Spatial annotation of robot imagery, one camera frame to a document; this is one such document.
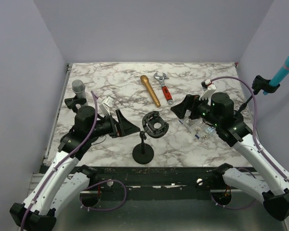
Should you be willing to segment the silver microphone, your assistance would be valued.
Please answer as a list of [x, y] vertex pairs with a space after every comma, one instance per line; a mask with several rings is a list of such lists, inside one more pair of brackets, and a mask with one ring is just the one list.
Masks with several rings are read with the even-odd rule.
[[85, 93], [85, 85], [80, 79], [76, 79], [72, 82], [72, 90], [77, 99], [83, 100], [81, 105], [87, 106], [87, 98]]

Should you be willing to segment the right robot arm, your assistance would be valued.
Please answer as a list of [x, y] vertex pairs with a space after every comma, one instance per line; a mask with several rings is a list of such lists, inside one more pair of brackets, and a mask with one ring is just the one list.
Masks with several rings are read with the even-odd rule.
[[201, 118], [213, 125], [219, 138], [244, 156], [264, 180], [261, 182], [245, 176], [226, 165], [225, 171], [212, 176], [216, 188], [229, 185], [245, 192], [261, 202], [265, 210], [279, 221], [289, 216], [289, 172], [260, 144], [243, 117], [235, 115], [234, 102], [228, 94], [214, 93], [210, 100], [188, 94], [180, 104], [172, 106], [171, 111], [179, 119], [190, 111], [190, 119]]

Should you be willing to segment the gold microphone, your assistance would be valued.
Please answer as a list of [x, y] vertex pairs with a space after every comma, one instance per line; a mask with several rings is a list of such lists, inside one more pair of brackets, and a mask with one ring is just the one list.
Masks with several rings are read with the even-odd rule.
[[154, 92], [154, 90], [153, 90], [153, 88], [152, 88], [152, 86], [151, 86], [151, 84], [150, 84], [150, 82], [149, 82], [148, 77], [147, 77], [146, 75], [142, 75], [142, 76], [140, 77], [140, 80], [141, 80], [141, 83], [142, 83], [142, 84], [144, 85], [144, 87], [146, 88], [146, 90], [148, 91], [148, 93], [149, 93], [149, 95], [150, 95], [153, 103], [155, 104], [155, 106], [156, 106], [157, 108], [159, 108], [159, 107], [161, 106], [160, 101], [159, 101], [157, 95], [155, 94], [155, 92]]

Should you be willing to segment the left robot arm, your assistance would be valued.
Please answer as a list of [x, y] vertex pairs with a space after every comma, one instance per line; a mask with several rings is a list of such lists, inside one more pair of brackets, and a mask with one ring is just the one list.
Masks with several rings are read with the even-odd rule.
[[17, 226], [26, 231], [51, 231], [58, 215], [73, 198], [84, 189], [96, 187], [96, 172], [88, 166], [82, 166], [68, 182], [65, 180], [99, 137], [117, 138], [140, 132], [120, 110], [116, 114], [114, 119], [110, 115], [100, 117], [91, 106], [78, 109], [74, 126], [61, 139], [43, 178], [22, 203], [12, 205], [10, 214]]

